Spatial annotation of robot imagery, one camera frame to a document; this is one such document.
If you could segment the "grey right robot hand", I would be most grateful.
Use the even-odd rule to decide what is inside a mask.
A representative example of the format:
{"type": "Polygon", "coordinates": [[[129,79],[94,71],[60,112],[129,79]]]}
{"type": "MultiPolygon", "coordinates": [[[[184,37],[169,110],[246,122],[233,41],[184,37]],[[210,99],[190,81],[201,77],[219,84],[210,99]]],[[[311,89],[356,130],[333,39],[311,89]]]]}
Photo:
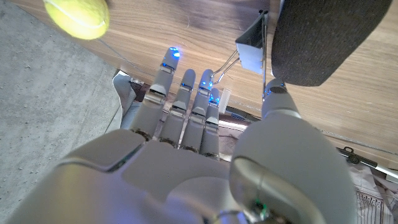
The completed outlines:
{"type": "Polygon", "coordinates": [[[169,48],[131,129],[64,157],[9,223],[354,223],[356,196],[335,147],[299,115],[285,83],[265,88],[260,121],[229,166],[151,139],[180,54],[169,48]]]}

